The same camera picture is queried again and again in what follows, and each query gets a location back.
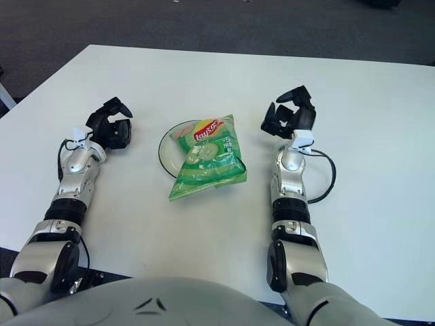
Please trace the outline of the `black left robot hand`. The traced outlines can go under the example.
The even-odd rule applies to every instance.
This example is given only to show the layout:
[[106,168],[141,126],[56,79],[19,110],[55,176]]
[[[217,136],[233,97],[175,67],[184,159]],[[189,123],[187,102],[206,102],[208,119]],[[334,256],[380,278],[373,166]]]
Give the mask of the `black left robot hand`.
[[[121,113],[126,119],[109,121],[109,116]],[[92,130],[90,138],[103,149],[124,149],[131,141],[131,111],[118,97],[113,97],[90,115],[86,126]]]

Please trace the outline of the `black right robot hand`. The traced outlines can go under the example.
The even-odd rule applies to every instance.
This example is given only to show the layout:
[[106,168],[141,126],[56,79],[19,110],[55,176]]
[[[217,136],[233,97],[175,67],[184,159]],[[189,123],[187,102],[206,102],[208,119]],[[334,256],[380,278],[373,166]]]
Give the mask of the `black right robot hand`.
[[261,129],[270,135],[291,139],[295,130],[312,130],[316,111],[305,86],[294,88],[269,105]]

